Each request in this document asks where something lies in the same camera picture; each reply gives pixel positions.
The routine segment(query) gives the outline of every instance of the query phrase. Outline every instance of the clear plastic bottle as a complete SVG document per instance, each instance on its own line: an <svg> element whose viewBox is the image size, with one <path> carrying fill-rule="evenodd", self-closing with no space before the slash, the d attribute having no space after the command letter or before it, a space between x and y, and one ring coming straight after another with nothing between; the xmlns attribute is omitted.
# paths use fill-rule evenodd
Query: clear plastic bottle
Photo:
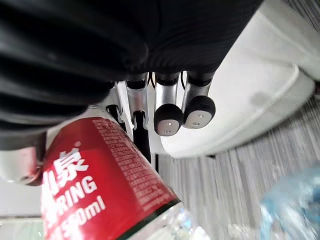
<svg viewBox="0 0 320 240"><path fill-rule="evenodd" d="M129 240L210 240L182 203L171 207Z"/></svg>
<svg viewBox="0 0 320 240"><path fill-rule="evenodd" d="M318 240L320 237L320 168L307 168L284 176L262 203L260 239L270 240L275 221L290 240Z"/></svg>

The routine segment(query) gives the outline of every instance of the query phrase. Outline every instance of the black fabric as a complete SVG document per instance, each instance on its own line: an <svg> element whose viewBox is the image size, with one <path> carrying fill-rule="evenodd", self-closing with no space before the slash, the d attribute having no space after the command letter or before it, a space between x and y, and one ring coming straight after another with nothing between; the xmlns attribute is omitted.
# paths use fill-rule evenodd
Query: black fabric
<svg viewBox="0 0 320 240"><path fill-rule="evenodd" d="M0 0L0 127L52 126L133 74L214 72L261 2Z"/></svg>
<svg viewBox="0 0 320 240"><path fill-rule="evenodd" d="M0 21L26 41L110 70L110 78L214 72L261 2L1 0Z"/></svg>

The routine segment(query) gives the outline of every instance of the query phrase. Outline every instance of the striped gray floor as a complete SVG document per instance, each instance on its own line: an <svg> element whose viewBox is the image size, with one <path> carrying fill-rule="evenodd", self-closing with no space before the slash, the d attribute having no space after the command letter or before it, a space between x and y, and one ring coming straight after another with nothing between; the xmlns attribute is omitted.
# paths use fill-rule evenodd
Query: striped gray floor
<svg viewBox="0 0 320 240"><path fill-rule="evenodd" d="M320 0L283 0L320 32ZM160 175L212 240L258 239L260 200L280 178L319 164L320 101L215 159L160 156ZM273 239L285 239L275 229Z"/></svg>

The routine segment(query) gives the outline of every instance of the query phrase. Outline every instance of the white surface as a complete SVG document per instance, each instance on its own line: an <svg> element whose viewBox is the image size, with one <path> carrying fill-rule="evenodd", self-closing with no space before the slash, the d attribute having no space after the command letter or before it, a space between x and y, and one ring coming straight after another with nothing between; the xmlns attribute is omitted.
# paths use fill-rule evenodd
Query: white surface
<svg viewBox="0 0 320 240"><path fill-rule="evenodd" d="M175 158L214 154L264 133L308 100L319 66L320 35L285 4L266 0L213 77L213 120L162 137L165 151ZM182 98L180 87L178 103Z"/></svg>
<svg viewBox="0 0 320 240"><path fill-rule="evenodd" d="M40 186L25 186L0 180L0 218L40 216Z"/></svg>
<svg viewBox="0 0 320 240"><path fill-rule="evenodd" d="M37 179L39 172L35 147L0 151L0 176L4 181L28 184Z"/></svg>

